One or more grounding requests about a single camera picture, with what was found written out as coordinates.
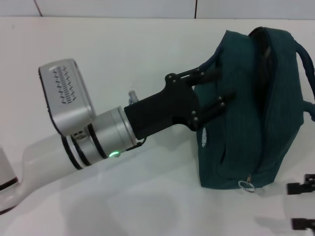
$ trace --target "white logo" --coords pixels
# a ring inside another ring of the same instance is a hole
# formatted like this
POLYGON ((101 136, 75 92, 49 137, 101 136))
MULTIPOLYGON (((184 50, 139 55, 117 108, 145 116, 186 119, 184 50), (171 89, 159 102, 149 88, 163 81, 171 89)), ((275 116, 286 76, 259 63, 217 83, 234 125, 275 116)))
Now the white logo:
POLYGON ((201 139, 201 145, 203 148, 206 146, 206 143, 207 143, 207 131, 206 131, 206 128, 203 128, 202 139, 201 139))

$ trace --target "metal ring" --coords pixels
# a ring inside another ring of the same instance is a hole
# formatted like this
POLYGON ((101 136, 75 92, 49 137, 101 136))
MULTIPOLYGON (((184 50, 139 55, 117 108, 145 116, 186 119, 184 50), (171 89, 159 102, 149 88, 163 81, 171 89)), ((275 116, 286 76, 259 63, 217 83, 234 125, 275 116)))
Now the metal ring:
POLYGON ((238 186, 240 186, 241 189, 245 190, 246 192, 249 192, 249 193, 254 193, 255 192, 255 186, 251 183, 248 183, 246 181, 238 181, 238 186), (247 186, 249 186, 249 188, 245 188, 242 186, 242 184, 246 184, 247 186))

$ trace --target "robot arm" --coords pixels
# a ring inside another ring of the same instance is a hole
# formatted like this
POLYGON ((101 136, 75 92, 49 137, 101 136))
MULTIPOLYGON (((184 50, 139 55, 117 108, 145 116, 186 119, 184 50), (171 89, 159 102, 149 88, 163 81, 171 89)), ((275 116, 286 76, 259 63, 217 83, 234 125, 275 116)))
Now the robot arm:
POLYGON ((144 100, 95 115, 73 59, 39 68, 48 112, 58 134, 26 148, 23 179, 18 182, 0 152, 0 215, 24 198, 77 170, 143 144, 137 142, 175 124, 197 131, 222 114, 234 93, 222 94, 201 107, 192 86, 219 80, 222 72, 199 68, 165 77, 165 88, 144 100))

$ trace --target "teal bag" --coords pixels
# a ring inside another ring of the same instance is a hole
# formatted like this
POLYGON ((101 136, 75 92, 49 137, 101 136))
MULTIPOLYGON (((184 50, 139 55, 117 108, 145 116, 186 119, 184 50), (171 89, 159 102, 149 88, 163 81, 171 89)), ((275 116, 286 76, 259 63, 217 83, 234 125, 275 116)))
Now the teal bag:
POLYGON ((234 91, 226 112, 197 132, 201 186, 239 188, 239 181, 263 187, 274 181, 303 124, 315 121, 315 106, 303 100, 296 53, 315 92, 312 60, 290 33, 256 28, 248 36, 227 31, 214 55, 199 68, 222 68, 222 79, 198 85, 201 106, 234 91))

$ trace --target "green led light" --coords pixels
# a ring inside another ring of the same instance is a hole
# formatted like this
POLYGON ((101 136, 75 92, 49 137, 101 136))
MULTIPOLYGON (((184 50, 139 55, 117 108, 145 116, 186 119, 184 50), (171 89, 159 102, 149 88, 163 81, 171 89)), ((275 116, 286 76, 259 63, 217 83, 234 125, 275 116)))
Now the green led light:
POLYGON ((118 155, 118 154, 119 154, 118 151, 114 151, 114 152, 112 152, 111 154, 109 154, 109 157, 112 157, 112 156, 115 156, 115 155, 118 155))

